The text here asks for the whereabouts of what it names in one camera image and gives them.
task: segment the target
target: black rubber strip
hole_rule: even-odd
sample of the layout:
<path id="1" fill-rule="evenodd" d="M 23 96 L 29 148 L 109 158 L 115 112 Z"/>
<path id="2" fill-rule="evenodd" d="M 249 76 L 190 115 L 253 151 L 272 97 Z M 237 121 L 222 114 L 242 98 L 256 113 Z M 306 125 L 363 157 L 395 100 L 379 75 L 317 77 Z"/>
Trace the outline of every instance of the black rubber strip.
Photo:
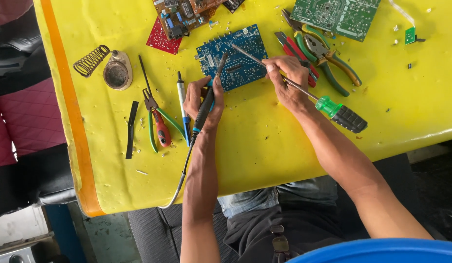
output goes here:
<path id="1" fill-rule="evenodd" d="M 132 103 L 132 109 L 130 110 L 130 118 L 128 124 L 128 139 L 127 139 L 127 154 L 125 155 L 125 159 L 131 159 L 132 158 L 132 152 L 133 152 L 133 124 L 135 124 L 135 116 L 136 116 L 136 110 L 138 109 L 138 102 L 133 101 Z"/>

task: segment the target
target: metal shaft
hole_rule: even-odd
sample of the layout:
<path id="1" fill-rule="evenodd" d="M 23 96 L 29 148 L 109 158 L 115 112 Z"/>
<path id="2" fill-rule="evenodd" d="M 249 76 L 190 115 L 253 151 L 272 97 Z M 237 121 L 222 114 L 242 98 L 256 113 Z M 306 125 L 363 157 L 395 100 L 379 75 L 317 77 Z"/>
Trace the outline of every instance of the metal shaft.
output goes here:
<path id="1" fill-rule="evenodd" d="M 253 59 L 253 61 L 257 62 L 258 64 L 267 67 L 264 63 L 262 63 L 259 59 L 257 59 L 256 57 L 252 56 L 251 54 L 247 53 L 247 51 L 241 49 L 240 47 L 232 44 L 232 47 L 236 50 L 238 50 L 239 52 L 241 52 L 242 54 L 246 55 L 247 57 Z M 311 97 L 312 99 L 315 99 L 316 101 L 318 101 L 318 97 L 316 97 L 315 95 L 313 95 L 312 93 L 308 92 L 307 90 L 303 89 L 300 85 L 298 85 L 297 83 L 295 83 L 294 81 L 288 79 L 286 76 L 284 76 L 283 74 L 281 74 L 281 76 L 283 77 L 283 79 L 288 82 L 289 85 L 299 89 L 300 91 L 304 92 L 305 94 L 307 94 L 309 97 Z"/>

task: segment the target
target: man's right hand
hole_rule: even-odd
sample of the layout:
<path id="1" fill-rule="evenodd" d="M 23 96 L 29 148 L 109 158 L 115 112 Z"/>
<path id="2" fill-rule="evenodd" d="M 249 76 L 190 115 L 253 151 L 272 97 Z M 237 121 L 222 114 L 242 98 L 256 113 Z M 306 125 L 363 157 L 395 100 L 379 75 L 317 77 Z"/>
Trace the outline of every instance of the man's right hand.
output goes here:
<path id="1" fill-rule="evenodd" d="M 296 57 L 278 56 L 264 59 L 262 62 L 267 65 L 267 79 L 270 79 L 275 85 L 276 96 L 281 104 L 294 115 L 299 112 L 306 112 L 310 107 L 315 108 L 306 94 L 291 85 L 287 85 L 281 76 L 280 69 L 290 80 L 301 85 L 302 88 L 308 89 L 309 70 L 301 66 Z"/>

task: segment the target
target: soldering iron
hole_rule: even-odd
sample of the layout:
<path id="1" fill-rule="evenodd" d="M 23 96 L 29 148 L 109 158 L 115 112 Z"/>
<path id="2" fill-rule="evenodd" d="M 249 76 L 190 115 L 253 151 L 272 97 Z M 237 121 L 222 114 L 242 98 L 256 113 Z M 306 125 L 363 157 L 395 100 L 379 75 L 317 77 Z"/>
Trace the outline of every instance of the soldering iron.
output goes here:
<path id="1" fill-rule="evenodd" d="M 227 57 L 228 53 L 225 52 L 223 54 L 223 57 L 221 58 L 221 61 L 219 62 L 215 78 L 221 76 L 224 65 L 226 64 Z M 195 119 L 194 128 L 192 132 L 192 138 L 190 139 L 190 147 L 188 149 L 187 159 L 185 160 L 184 170 L 182 171 L 181 179 L 179 180 L 179 185 L 177 185 L 177 189 L 169 204 L 166 206 L 159 206 L 159 208 L 166 209 L 172 206 L 172 204 L 175 202 L 177 198 L 177 195 L 179 195 L 179 192 L 182 189 L 182 184 L 184 183 L 185 176 L 187 175 L 187 165 L 188 160 L 190 159 L 190 154 L 192 153 L 192 148 L 195 144 L 198 134 L 202 131 L 203 126 L 205 125 L 208 114 L 210 113 L 214 106 L 215 94 L 213 93 L 213 81 L 215 80 L 215 78 L 212 78 L 211 81 L 208 83 L 206 97 L 203 99 L 203 102 L 200 105 L 200 109 L 198 110 L 198 115 L 197 118 Z"/>

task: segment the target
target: white cable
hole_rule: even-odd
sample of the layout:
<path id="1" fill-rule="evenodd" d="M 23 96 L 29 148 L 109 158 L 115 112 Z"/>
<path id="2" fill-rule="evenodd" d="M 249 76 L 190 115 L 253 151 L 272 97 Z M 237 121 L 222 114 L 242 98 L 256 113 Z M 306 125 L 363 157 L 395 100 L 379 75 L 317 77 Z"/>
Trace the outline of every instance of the white cable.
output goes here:
<path id="1" fill-rule="evenodd" d="M 398 12 L 400 12 L 404 17 L 406 17 L 406 19 L 407 19 L 411 24 L 413 24 L 413 27 L 415 27 L 415 25 L 414 25 L 414 19 L 413 19 L 410 15 L 408 15 L 407 12 L 405 12 L 399 5 L 395 4 L 395 3 L 393 2 L 393 0 L 388 0 L 388 2 L 390 2 L 390 4 L 393 6 L 393 8 L 394 8 L 394 9 L 397 9 Z"/>

